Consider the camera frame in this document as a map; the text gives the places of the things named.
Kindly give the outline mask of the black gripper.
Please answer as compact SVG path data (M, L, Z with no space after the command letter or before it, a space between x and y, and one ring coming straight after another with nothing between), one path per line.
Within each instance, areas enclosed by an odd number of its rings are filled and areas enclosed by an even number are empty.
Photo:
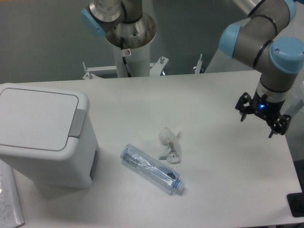
M235 109L239 111L241 115L240 121L244 121L248 114L252 114L252 107L254 108L254 114L259 118L266 121L270 126L271 132L268 138L271 138L274 134L284 135L290 125L292 117L290 115L281 115L280 110L285 102L270 102L267 100L268 96L265 94L259 95L255 91L253 99L245 92L238 100Z

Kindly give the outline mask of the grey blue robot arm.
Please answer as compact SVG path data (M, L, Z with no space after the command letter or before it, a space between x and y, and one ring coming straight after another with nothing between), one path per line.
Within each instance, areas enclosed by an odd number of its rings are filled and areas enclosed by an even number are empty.
M296 15L292 0L238 0L249 22L223 31L218 47L230 58L261 73L255 94L244 93L236 104L242 119L248 114L266 121L271 134L286 133L291 116L281 114L286 95L304 65L303 41L280 37ZM92 0L81 19L114 49L119 77L150 76L150 44L156 34L152 17L140 0Z

